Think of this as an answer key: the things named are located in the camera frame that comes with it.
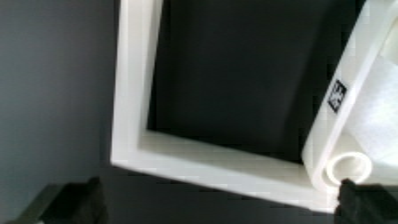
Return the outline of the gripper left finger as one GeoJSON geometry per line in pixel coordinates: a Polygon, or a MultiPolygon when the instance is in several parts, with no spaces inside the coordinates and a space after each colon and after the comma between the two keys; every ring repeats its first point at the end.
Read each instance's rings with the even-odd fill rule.
{"type": "Polygon", "coordinates": [[[103,184],[50,184],[11,224],[109,224],[103,184]]]}

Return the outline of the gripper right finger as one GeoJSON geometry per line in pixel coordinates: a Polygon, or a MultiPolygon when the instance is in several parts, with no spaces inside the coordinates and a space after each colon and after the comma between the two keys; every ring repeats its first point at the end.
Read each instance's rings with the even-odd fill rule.
{"type": "Polygon", "coordinates": [[[334,224],[398,224],[398,185],[341,181],[334,224]]]}

